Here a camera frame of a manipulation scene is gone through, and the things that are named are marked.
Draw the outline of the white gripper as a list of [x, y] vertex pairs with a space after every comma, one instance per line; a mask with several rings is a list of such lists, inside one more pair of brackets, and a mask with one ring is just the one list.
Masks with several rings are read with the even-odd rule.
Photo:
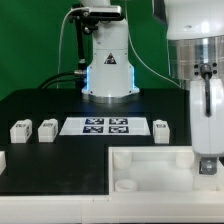
[[221, 79], [210, 80], [211, 116], [206, 116], [205, 82], [190, 83], [190, 125], [193, 150], [204, 156], [199, 172], [217, 173], [217, 158], [224, 155], [224, 86]]

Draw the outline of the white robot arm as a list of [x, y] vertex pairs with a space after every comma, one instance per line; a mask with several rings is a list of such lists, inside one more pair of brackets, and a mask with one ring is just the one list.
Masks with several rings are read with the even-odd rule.
[[[83, 96], [118, 103], [139, 92], [128, 61], [128, 24], [110, 0], [80, 0], [93, 23], [93, 60]], [[170, 75], [190, 91], [191, 140], [199, 172], [214, 175], [224, 155], [224, 0], [152, 0], [167, 25]]]

